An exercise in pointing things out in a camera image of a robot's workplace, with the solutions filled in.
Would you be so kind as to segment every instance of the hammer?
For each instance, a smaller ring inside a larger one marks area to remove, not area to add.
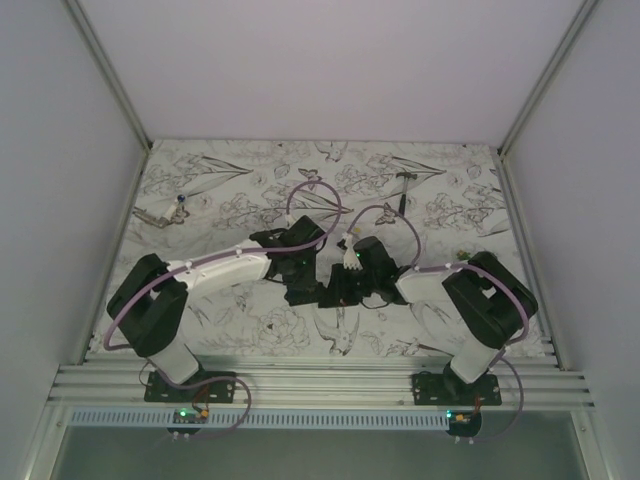
[[[409,180],[415,180],[416,178],[418,178],[418,175],[416,175],[415,173],[400,172],[396,173],[396,178],[398,177],[402,177],[403,179],[402,196],[400,197],[400,208],[398,208],[398,213],[404,216],[404,211],[407,207],[407,186],[409,185]]]

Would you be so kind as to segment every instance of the white wall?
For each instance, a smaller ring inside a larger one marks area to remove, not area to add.
[[[499,146],[582,0],[83,0],[152,137]]]
[[[0,2],[0,476],[89,320],[141,149],[61,2]]]
[[[510,169],[559,324],[640,471],[640,2],[602,2]]]

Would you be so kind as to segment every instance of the floral tablecloth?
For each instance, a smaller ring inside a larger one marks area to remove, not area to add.
[[[138,258],[155,252],[182,260],[229,248],[256,231],[285,226],[284,205],[291,189],[323,179],[340,192],[339,228],[318,256],[318,279],[328,282],[341,233],[364,207],[398,207],[401,180],[409,171],[406,216],[423,240],[421,265],[454,261],[458,252],[495,253],[522,278],[522,265],[510,230],[504,198],[489,148],[383,142],[291,142],[161,140],[154,145],[134,213],[109,286],[115,292]],[[158,228],[145,215],[161,216],[177,195],[184,211]],[[330,192],[312,185],[296,195],[294,214],[306,214],[324,228],[338,213]],[[415,254],[415,240],[392,214],[372,211],[360,235],[376,235],[400,264]],[[469,331],[448,299],[434,292],[412,306],[317,309],[289,307],[284,287],[267,281],[241,284],[192,301],[180,335],[196,354],[351,357],[427,355],[424,346],[459,349]],[[369,306],[381,304],[375,296]],[[102,351],[111,319],[97,323],[90,349]],[[123,340],[119,332],[114,341]],[[531,333],[510,348],[512,356],[542,355],[535,318]]]

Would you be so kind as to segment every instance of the ventilation grille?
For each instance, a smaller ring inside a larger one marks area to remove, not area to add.
[[[173,422],[174,408],[77,407],[70,425],[76,427],[225,428],[242,409],[211,410],[206,424]],[[303,430],[448,430],[446,412],[385,412],[378,410],[253,409],[241,428]]]

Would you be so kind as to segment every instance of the hammer head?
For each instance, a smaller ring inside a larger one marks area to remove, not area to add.
[[[396,173],[396,178],[398,177],[406,178],[407,180],[415,180],[418,178],[418,175],[410,172],[398,172]]]

